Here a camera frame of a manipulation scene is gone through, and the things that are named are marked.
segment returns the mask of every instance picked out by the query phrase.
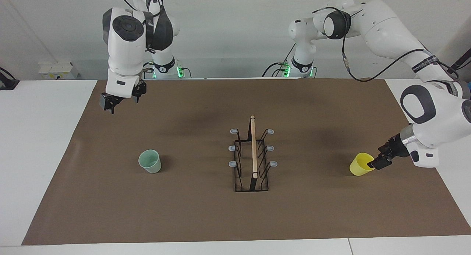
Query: white table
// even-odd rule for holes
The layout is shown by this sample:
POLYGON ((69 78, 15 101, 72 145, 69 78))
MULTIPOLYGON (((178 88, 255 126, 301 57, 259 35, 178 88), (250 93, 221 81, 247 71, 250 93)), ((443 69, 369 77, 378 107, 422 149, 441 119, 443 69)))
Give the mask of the white table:
MULTIPOLYGON (((471 254, 471 235, 21 247, 95 83, 22 81, 14 91, 0 91, 0 254, 471 254)), ((387 80, 396 99, 415 83, 408 79, 387 80)), ((468 223, 469 147, 471 136, 442 146, 438 168, 468 223)))

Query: wooden stick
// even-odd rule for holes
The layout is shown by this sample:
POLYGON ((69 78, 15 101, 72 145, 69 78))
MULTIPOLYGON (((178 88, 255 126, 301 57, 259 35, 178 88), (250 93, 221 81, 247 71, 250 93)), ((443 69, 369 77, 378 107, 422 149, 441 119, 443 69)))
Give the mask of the wooden stick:
POLYGON ((255 116, 250 116, 250 124, 252 129, 252 167, 254 168, 253 171, 253 178, 259 177, 259 170, 257 164, 257 136, 255 135, 255 116))

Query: power outlet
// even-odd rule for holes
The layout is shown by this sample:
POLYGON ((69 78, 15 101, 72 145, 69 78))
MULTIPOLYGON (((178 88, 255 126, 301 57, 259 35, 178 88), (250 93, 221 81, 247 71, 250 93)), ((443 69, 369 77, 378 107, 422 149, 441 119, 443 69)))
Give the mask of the power outlet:
POLYGON ((39 69, 43 79, 78 79, 79 72, 71 62, 41 64, 39 69))

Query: yellow cup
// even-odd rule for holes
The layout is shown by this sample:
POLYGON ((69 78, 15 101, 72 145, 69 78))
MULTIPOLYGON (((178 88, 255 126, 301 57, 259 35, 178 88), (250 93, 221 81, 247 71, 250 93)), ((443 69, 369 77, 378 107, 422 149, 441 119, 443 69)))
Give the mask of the yellow cup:
POLYGON ((373 161, 375 158, 367 153, 360 153, 353 159, 350 164, 350 172, 355 176, 365 175, 372 171, 374 168, 370 168, 367 163, 373 161))

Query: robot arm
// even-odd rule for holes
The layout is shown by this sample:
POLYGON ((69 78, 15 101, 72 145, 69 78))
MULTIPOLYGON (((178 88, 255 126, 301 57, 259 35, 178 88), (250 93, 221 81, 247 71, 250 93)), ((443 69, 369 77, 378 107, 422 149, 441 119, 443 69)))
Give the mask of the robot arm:
POLYGON ((114 112, 123 99, 136 102, 146 94, 141 79, 145 52, 153 58, 154 74, 159 77, 180 76, 173 70, 178 62, 172 55, 171 44, 179 28, 170 22, 163 0, 133 0, 138 10, 114 7, 103 15, 103 40, 108 45, 108 81, 101 94, 100 105, 114 112))
MULTIPOLYGON (((451 78, 437 57, 427 51, 384 2, 374 0, 355 5, 353 0, 330 0, 313 12, 312 29, 309 38, 314 39, 338 40, 361 35, 374 54, 404 62, 422 80, 401 96, 402 109, 414 124, 378 148, 380 154, 369 163, 370 167, 384 168, 396 156, 411 156, 416 166, 435 167, 439 163, 440 144, 471 134, 471 93, 467 84, 451 78)), ((343 60, 350 73, 345 53, 343 60)))
POLYGON ((291 22, 289 34, 291 39, 296 42, 296 51, 288 63, 290 76, 308 77, 316 53, 316 46, 311 41, 326 37, 314 27, 313 18, 303 18, 291 22))

